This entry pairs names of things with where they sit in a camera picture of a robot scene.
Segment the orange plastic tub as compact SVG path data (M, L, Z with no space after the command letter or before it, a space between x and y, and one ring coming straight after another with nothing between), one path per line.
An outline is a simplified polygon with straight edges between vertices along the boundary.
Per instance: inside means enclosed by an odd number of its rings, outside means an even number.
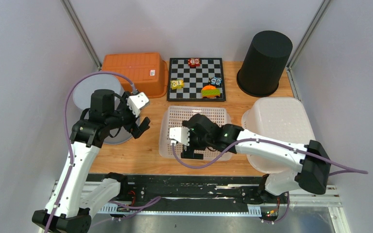
M102 71L126 76L150 99L160 98L167 92L168 65L158 52L108 54Z

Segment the grey bin black liner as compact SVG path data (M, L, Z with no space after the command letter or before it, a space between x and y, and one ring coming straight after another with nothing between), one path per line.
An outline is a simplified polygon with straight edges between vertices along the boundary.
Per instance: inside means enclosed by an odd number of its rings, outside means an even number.
M90 107L91 95L98 89L109 89L122 96L125 92L117 77L110 74L98 74L91 76L80 82L73 91L74 104L81 110ZM133 138L123 127L110 131L110 134L116 137L108 136L104 143L108 145L118 145L125 143Z

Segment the large white plastic tub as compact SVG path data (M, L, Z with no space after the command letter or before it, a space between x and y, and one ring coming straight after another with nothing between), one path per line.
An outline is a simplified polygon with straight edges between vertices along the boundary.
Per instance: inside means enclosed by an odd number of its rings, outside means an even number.
M308 144L315 140L303 104L291 97L258 99L242 118L243 128L276 140Z

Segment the black ribbed bin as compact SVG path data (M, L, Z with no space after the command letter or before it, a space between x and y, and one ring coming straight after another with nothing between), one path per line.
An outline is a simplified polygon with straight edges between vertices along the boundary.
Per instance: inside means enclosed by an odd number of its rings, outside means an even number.
M279 80L292 53L292 41L277 31L258 32L251 40L237 84L246 94L267 97L279 87Z

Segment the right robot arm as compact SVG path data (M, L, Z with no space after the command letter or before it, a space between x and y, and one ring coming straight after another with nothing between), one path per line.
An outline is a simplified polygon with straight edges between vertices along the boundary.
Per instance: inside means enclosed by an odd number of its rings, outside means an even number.
M184 120L181 127L170 128L169 133L171 142L181 143L187 154L210 147L221 154L255 155L284 165L284 171L263 177L258 188L263 202L297 189L316 195L326 193L331 165L318 141L310 140L307 144L280 141L233 124L219 126L201 114Z

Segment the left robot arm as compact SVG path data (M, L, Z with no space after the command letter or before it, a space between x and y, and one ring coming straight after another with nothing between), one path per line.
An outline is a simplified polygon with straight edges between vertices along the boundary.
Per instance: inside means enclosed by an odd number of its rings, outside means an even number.
M86 233L95 214L110 200L129 196L127 176L114 172L87 196L81 194L92 163L112 130L124 129L139 138L149 128L147 117L139 122L140 111L149 103L139 91L122 95L109 89L93 92L90 107L67 131L66 164L51 199L44 209L34 212L33 223L47 233Z

